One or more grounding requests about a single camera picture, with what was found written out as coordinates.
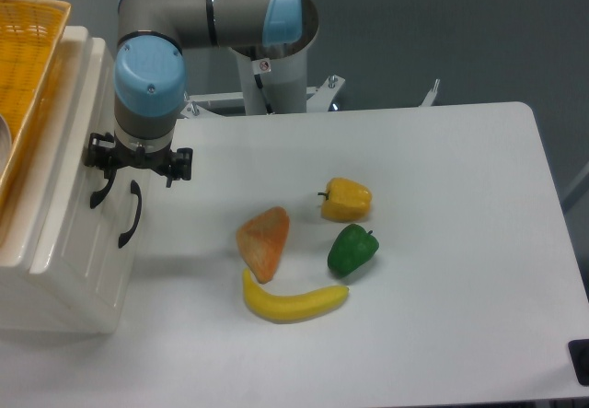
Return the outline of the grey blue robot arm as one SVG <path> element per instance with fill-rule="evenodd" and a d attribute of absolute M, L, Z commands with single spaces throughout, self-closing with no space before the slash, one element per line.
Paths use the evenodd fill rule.
<path fill-rule="evenodd" d="M 119 0 L 114 131 L 91 134 L 84 155 L 107 181 L 91 207 L 126 167 L 191 179 L 192 149 L 171 148 L 186 103 L 185 50 L 292 44 L 302 33 L 303 0 Z"/>

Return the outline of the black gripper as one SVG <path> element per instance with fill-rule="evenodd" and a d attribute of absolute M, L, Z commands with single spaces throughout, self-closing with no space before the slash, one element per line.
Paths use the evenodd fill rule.
<path fill-rule="evenodd" d="M 171 135 L 153 140 L 122 143 L 115 134 L 91 133 L 84 153 L 84 165 L 103 172 L 107 184 L 94 194 L 108 194 L 119 169 L 150 169 L 165 173 L 166 187 L 174 181 L 190 181 L 193 150 L 189 147 L 171 151 Z"/>

